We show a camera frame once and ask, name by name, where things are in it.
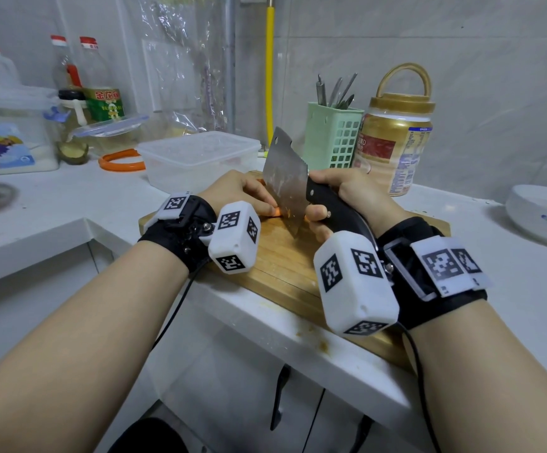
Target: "person's left arm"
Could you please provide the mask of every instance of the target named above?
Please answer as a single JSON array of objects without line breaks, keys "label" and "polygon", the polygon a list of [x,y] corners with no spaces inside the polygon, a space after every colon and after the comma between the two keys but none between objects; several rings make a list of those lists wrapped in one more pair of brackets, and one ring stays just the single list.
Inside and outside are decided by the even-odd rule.
[{"label": "person's left arm", "polygon": [[[218,214],[275,200],[237,171],[199,194]],[[172,252],[136,243],[0,361],[0,453],[90,452],[123,404],[188,276]]]}]

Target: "countertop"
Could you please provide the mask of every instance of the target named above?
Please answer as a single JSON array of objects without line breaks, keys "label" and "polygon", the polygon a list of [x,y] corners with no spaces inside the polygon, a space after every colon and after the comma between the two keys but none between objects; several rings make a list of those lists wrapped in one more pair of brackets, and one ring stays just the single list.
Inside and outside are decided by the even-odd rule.
[{"label": "countertop", "polygon": [[[254,167],[260,169],[263,162],[255,159]],[[149,185],[146,172],[106,172],[95,161],[1,175],[0,278],[93,238],[122,254],[140,236],[138,219],[166,197]],[[522,236],[504,206],[492,201],[419,185],[397,201],[451,224],[452,234],[495,284],[489,301],[547,368],[547,246]],[[428,449],[424,422],[413,409],[418,406],[415,380],[408,373],[224,275],[202,274],[190,298],[358,410]]]}]

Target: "hand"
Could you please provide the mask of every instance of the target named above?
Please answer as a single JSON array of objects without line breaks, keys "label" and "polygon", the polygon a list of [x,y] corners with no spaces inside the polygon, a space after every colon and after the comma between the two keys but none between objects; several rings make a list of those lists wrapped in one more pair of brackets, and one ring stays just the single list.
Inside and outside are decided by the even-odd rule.
[{"label": "hand", "polygon": [[198,194],[213,207],[217,216],[224,205],[244,200],[257,214],[271,216],[278,206],[265,186],[247,174],[231,170]]},{"label": "hand", "polygon": [[[368,221],[375,237],[411,216],[380,188],[372,175],[359,168],[313,170],[309,176],[316,183],[330,184],[337,189],[339,197]],[[326,218],[327,214],[324,205],[308,205],[305,212],[310,221],[309,228],[315,233],[318,242],[325,242],[332,235],[329,228],[318,222]]]}]

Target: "gold handle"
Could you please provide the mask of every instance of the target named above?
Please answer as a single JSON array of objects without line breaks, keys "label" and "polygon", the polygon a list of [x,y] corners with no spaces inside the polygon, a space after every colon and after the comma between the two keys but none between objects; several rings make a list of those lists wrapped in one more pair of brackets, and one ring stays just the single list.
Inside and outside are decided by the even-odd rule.
[{"label": "gold handle", "polygon": [[430,91],[432,88],[432,85],[430,83],[430,76],[428,75],[426,70],[418,63],[412,62],[402,63],[401,65],[397,65],[395,68],[391,68],[391,70],[386,75],[384,75],[384,78],[378,85],[378,89],[376,90],[376,97],[380,98],[383,96],[383,89],[386,86],[386,83],[389,81],[390,77],[401,70],[412,70],[414,73],[418,74],[424,84],[424,96],[430,97]]}]

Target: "person's right arm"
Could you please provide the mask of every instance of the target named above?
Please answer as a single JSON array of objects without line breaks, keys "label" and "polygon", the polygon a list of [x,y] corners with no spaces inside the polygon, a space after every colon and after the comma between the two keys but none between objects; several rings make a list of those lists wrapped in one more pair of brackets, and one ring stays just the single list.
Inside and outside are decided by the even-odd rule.
[{"label": "person's right arm", "polygon": [[[310,176],[338,187],[339,196],[368,220],[376,237],[410,217],[357,169],[312,171]],[[322,205],[307,207],[321,242],[331,235],[317,222],[326,213]],[[488,302],[467,304],[414,327],[411,334],[443,453],[547,453],[547,371]]]}]

